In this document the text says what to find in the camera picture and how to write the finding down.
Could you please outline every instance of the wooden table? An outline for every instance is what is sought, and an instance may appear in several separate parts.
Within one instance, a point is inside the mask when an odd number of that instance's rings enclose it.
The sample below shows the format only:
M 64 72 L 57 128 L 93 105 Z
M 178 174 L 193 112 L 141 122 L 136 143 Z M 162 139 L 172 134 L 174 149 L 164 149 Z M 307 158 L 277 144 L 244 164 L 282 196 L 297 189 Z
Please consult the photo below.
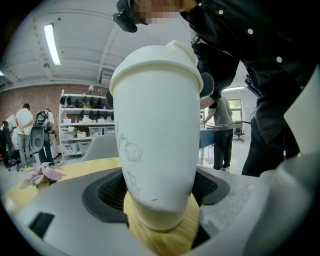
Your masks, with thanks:
M 62 177 L 61 181 L 118 167 L 121 167 L 119 158 L 74 163 L 62 167 L 66 176 Z M 15 214 L 35 198 L 38 193 L 35 187 L 20 189 L 19 183 L 3 195 L 2 201 L 10 208 L 10 212 Z M 190 197 L 184 219 L 174 230 L 168 233 L 154 232 L 141 223 L 129 193 L 126 194 L 124 199 L 124 212 L 128 215 L 130 232 L 155 254 L 165 256 L 183 255 L 191 249 L 199 216 L 199 206 L 193 195 Z

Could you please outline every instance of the dark pants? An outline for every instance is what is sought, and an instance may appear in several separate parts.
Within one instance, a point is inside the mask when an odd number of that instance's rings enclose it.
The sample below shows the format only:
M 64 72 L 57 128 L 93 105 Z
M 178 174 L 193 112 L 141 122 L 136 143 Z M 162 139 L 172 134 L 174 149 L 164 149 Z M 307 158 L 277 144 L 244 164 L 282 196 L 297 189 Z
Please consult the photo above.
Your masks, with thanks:
M 273 170 L 284 160 L 296 156 L 300 150 L 296 139 L 286 125 L 282 131 L 268 144 L 261 136 L 257 121 L 251 120 L 251 144 L 248 157 L 243 166 L 242 175 L 259 177 L 264 171 Z
M 55 165 L 54 159 L 52 158 L 51 154 L 50 134 L 47 131 L 44 131 L 43 147 L 39 151 L 39 159 L 41 164 L 45 162 L 50 162 L 50 166 Z
M 214 165 L 213 168 L 220 170 L 230 166 L 232 139 L 234 129 L 216 131 L 214 133 Z

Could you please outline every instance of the white floor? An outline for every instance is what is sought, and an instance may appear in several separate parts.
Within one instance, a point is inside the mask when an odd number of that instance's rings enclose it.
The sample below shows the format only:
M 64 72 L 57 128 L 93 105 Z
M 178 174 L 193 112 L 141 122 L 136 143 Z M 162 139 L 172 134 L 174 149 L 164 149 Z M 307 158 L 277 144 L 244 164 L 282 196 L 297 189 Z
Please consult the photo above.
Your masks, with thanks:
M 242 169 L 244 167 L 245 161 L 248 156 L 249 152 L 249 146 L 250 146 L 250 140 L 245 140 L 242 142 L 232 142 L 232 157 L 231 157 L 231 166 L 230 166 L 230 172 L 232 174 L 238 174 L 241 175 Z M 213 168 L 214 166 L 214 153 L 213 153 L 213 147 L 208 146 L 204 149 L 204 159 L 201 158 L 201 149 L 199 150 L 199 160 L 198 164 Z M 68 162 L 63 162 L 61 166 L 68 165 L 71 163 L 77 163 L 80 161 L 81 158 L 77 159 L 70 159 Z M 0 195 L 5 193 L 7 190 L 12 188 L 14 185 L 20 183 L 24 179 L 24 172 L 19 171 L 17 172 L 17 169 L 15 167 L 11 168 L 11 171 L 8 171 L 7 168 L 3 165 L 3 163 L 0 163 Z

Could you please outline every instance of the ceiling light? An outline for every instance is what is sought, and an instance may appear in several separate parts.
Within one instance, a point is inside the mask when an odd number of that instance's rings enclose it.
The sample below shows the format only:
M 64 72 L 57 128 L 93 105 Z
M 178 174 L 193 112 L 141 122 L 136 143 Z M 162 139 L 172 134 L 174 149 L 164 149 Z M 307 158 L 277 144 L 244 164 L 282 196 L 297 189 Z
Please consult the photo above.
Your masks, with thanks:
M 53 63 L 56 66 L 61 65 L 57 48 L 56 48 L 56 43 L 55 43 L 54 26 L 52 24 L 45 25 L 43 26 L 43 29 L 44 29 L 46 43 L 48 45 Z
M 232 90 L 238 90 L 238 89 L 243 89 L 243 88 L 244 88 L 244 86 L 232 87 L 232 88 L 224 89 L 224 90 L 222 90 L 222 91 L 225 92 L 225 91 L 232 91 Z

